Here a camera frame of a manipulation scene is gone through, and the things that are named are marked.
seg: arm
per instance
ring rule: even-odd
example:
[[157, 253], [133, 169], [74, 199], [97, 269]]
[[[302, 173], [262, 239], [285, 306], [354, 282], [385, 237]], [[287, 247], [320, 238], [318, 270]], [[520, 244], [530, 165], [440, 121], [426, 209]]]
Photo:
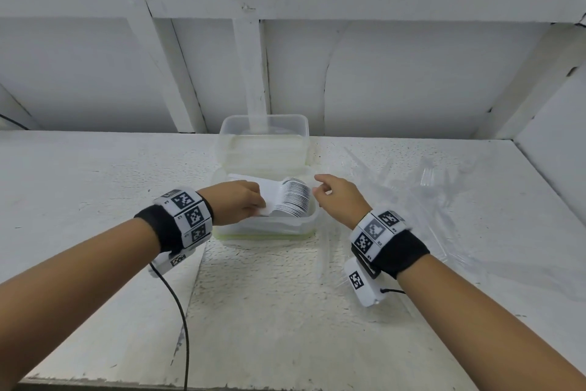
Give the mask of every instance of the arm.
[[[347, 180], [315, 179], [323, 183], [313, 191], [319, 204], [350, 229], [372, 209]], [[433, 256], [423, 255], [397, 281], [481, 390], [586, 389], [586, 378], [557, 351]]]
[[[264, 206], [256, 183], [199, 193], [214, 224], [236, 223]], [[14, 387], [160, 250], [149, 224], [134, 218], [0, 284], [0, 391]]]

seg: plastic container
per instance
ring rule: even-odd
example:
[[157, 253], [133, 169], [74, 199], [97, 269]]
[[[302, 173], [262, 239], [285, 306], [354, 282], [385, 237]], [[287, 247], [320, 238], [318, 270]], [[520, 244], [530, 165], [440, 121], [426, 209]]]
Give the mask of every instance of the plastic container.
[[[308, 150], [309, 125], [303, 115], [227, 117], [215, 146], [222, 167], [213, 174], [212, 183], [238, 173], [277, 181], [294, 176], [309, 187], [317, 186], [315, 171], [305, 164]], [[215, 226], [213, 234], [219, 240], [306, 239], [315, 232], [319, 213], [311, 197], [308, 217], [251, 217]]]

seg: wristband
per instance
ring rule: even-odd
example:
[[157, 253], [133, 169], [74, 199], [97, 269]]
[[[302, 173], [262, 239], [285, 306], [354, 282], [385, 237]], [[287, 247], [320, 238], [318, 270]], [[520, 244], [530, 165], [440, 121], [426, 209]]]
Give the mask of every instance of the wristband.
[[366, 214], [350, 234], [350, 241], [362, 262], [374, 267], [373, 271], [384, 271], [395, 279], [399, 272], [429, 254], [429, 249], [410, 232], [405, 220], [385, 208]]
[[189, 187], [180, 187], [159, 196], [154, 205], [135, 215], [157, 234], [162, 252], [179, 253], [209, 240], [213, 212], [209, 203]]

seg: table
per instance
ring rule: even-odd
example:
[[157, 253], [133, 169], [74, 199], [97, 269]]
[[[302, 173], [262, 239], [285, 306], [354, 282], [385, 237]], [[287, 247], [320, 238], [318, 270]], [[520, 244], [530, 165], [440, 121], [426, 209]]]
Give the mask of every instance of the table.
[[[128, 219], [161, 192], [205, 186], [219, 167], [214, 140], [0, 132], [0, 281]], [[343, 175], [345, 148], [375, 170], [392, 157], [399, 178], [422, 156], [454, 169], [490, 154], [448, 213], [462, 244], [499, 275], [466, 275], [586, 372], [586, 303], [559, 291], [576, 284], [586, 229], [512, 142], [316, 137], [309, 163]], [[365, 310], [334, 287], [345, 244], [336, 240], [331, 274], [318, 279], [319, 248], [317, 237], [276, 246], [212, 239], [168, 274], [187, 307], [190, 387], [475, 389], [401, 297]], [[184, 360], [175, 303], [143, 271], [25, 380], [180, 386]]]

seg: open lid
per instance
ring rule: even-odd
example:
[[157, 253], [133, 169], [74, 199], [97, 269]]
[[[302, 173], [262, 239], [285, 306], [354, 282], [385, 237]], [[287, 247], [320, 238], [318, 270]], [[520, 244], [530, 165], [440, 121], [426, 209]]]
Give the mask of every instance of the open lid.
[[233, 115], [222, 123], [215, 151], [226, 172], [237, 168], [301, 167], [309, 150], [303, 115]]

